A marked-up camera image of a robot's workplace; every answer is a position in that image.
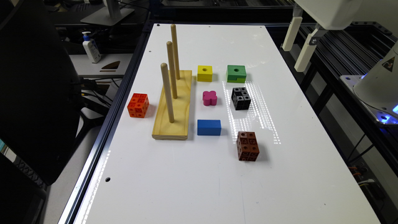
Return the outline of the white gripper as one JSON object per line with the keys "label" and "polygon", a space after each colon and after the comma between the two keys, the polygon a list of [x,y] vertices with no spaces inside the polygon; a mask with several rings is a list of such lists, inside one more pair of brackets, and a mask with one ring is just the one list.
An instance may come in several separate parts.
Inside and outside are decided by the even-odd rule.
{"label": "white gripper", "polygon": [[[295,2],[318,24],[326,30],[343,30],[348,27],[357,13],[362,0],[295,0]],[[302,23],[302,17],[293,17],[287,34],[282,44],[282,49],[288,52],[292,49],[294,40]],[[303,72],[316,47],[323,36],[323,29],[316,28],[307,39],[301,49],[294,69]]]}

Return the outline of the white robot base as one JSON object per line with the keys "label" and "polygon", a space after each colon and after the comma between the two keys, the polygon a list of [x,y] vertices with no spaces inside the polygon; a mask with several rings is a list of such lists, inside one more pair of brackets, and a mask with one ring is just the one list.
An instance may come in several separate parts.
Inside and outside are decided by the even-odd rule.
{"label": "white robot base", "polygon": [[397,44],[364,75],[340,80],[379,125],[397,126]]}

